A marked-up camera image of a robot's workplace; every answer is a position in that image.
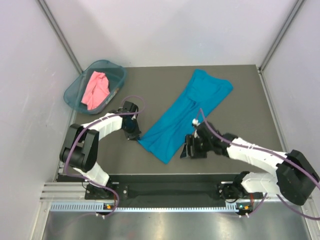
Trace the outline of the blue t shirt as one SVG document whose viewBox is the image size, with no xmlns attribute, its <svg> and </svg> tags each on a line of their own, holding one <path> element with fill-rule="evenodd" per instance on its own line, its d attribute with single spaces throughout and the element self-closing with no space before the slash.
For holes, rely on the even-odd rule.
<svg viewBox="0 0 320 240">
<path fill-rule="evenodd" d="M 170 162 L 193 132 L 192 120 L 200 109 L 207 117 L 233 90 L 225 79 L 196 69 L 183 92 L 159 120 L 138 140 L 139 144 L 164 164 Z"/>
</svg>

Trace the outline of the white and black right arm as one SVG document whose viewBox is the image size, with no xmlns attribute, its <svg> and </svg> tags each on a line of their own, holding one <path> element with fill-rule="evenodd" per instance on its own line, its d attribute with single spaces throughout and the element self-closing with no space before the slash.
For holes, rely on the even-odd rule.
<svg viewBox="0 0 320 240">
<path fill-rule="evenodd" d="M 221 195 L 230 199 L 267 193 L 281 195 L 292 204 L 302 206 L 320 182 L 319 175 L 300 151 L 271 151 L 231 133 L 215 136 L 197 130 L 188 134 L 180 156 L 204 159 L 208 152 L 263 170 L 262 173 L 242 171 L 231 183 L 220 184 Z"/>
</svg>

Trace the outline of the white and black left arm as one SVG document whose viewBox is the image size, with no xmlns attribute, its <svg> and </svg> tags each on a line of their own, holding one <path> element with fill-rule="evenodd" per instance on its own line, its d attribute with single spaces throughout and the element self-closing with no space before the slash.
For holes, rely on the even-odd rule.
<svg viewBox="0 0 320 240">
<path fill-rule="evenodd" d="M 99 141 L 118 130 L 123 130 L 128 140 L 139 140 L 141 131 L 137 117 L 137 112 L 114 111 L 89 123 L 72 124 L 59 154 L 65 174 L 88 182 L 102 198 L 111 195 L 117 198 L 118 194 L 109 183 L 110 176 L 97 163 Z"/>
</svg>

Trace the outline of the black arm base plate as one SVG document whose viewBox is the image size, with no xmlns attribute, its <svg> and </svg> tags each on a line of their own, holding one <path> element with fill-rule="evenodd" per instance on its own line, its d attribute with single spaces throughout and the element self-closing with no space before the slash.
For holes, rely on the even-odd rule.
<svg viewBox="0 0 320 240">
<path fill-rule="evenodd" d="M 138 197 L 157 201 L 181 197 L 178 203 L 192 197 L 199 202 L 262 198 L 262 193 L 246 192 L 236 178 L 236 174 L 114 174 L 106 186 L 118 194 L 122 205 Z"/>
</svg>

